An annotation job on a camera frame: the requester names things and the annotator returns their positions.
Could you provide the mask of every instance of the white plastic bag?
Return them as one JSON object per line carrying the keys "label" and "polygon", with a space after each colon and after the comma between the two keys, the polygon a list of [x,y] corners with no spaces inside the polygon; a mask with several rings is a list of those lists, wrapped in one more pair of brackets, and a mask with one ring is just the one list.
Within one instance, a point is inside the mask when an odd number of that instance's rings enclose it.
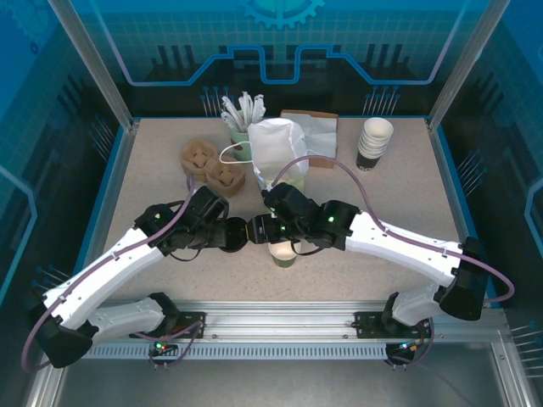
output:
{"label": "white plastic bag", "polygon": [[[307,154],[304,132],[292,120],[263,120],[250,125],[248,132],[253,169],[261,189],[271,184],[290,161]],[[290,182],[302,180],[308,169],[308,161],[300,161],[290,167],[281,179]]]}

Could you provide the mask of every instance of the table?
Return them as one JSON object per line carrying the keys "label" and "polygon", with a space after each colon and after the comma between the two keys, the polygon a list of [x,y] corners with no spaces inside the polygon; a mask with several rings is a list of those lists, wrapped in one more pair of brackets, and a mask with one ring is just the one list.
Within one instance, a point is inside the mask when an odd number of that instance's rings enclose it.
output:
{"label": "table", "polygon": [[[390,119],[395,134],[373,171],[355,167],[356,145],[365,119],[340,118],[337,158],[362,180],[378,216],[393,225],[445,240],[457,240],[451,208],[424,119]],[[151,204],[185,198],[179,161],[183,145],[195,137],[229,145],[221,119],[143,119],[140,122],[106,242],[115,244]],[[252,166],[246,183],[230,198],[230,216],[246,220],[265,213]],[[338,199],[364,208],[354,182],[337,166],[310,167],[305,194],[318,203]],[[309,245],[302,247],[308,250]],[[193,251],[176,252],[192,257]],[[274,265],[267,245],[248,243],[235,254],[205,249],[190,263],[166,258],[142,271],[112,299],[141,299],[165,292],[175,300],[372,300],[417,287],[426,277],[370,255],[325,250],[298,257],[288,269]]]}

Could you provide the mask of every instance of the metal post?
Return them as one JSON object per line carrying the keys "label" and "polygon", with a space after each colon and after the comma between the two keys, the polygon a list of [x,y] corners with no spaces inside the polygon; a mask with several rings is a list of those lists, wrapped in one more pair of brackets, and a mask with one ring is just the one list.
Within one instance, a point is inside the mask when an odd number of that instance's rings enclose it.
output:
{"label": "metal post", "polygon": [[98,50],[88,35],[79,14],[74,9],[70,0],[48,0],[49,5],[59,18],[66,34],[74,44],[77,53],[89,70],[92,78],[98,85],[98,89],[104,95],[106,102],[113,111],[115,118],[127,131],[132,129],[132,115],[125,101],[113,82]]}
{"label": "metal post", "polygon": [[429,128],[431,131],[437,129],[447,110],[451,106],[462,84],[467,78],[472,67],[477,62],[479,55],[483,52],[486,42],[489,40],[495,27],[498,25],[501,16],[506,11],[507,5],[511,0],[490,0],[486,10],[481,15],[477,26],[467,41],[466,47],[462,51],[460,58],[447,79],[445,86],[441,90],[437,101],[428,117]]}

